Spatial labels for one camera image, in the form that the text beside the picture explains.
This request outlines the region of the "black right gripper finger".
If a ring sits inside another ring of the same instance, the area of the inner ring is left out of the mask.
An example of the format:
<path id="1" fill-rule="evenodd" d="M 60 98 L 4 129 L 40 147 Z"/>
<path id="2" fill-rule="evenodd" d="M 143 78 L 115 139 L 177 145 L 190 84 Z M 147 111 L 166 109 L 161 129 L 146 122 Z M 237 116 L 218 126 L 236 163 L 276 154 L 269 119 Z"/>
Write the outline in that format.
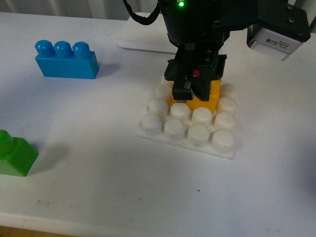
<path id="1" fill-rule="evenodd" d="M 209 100 L 211 83 L 222 78 L 226 59 L 226 54 L 219 54 L 214 50 L 203 51 L 196 57 L 191 88 L 201 101 Z"/>

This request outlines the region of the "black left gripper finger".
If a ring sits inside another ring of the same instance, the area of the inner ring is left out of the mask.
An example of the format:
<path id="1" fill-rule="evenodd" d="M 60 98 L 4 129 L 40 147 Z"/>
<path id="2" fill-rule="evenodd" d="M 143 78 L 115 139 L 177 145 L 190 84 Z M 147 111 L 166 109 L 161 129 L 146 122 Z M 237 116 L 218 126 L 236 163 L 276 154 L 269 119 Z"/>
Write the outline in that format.
<path id="1" fill-rule="evenodd" d="M 193 99 L 191 75 L 194 68 L 194 55 L 194 46 L 182 46 L 178 48 L 176 57 L 172 61 L 172 66 L 176 70 L 172 94 L 177 101 Z"/>

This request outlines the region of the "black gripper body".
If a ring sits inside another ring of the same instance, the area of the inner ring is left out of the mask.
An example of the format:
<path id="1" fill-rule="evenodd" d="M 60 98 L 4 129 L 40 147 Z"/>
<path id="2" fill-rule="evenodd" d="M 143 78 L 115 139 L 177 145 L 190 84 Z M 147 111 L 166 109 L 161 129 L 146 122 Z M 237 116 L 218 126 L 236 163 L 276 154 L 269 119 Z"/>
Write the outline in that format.
<path id="1" fill-rule="evenodd" d="M 258 25 L 299 43 L 311 37 L 306 12 L 286 0 L 160 0 L 158 6 L 169 41 L 178 48 L 167 81 L 190 78 L 198 68 L 197 47 L 217 54 L 231 31 Z"/>

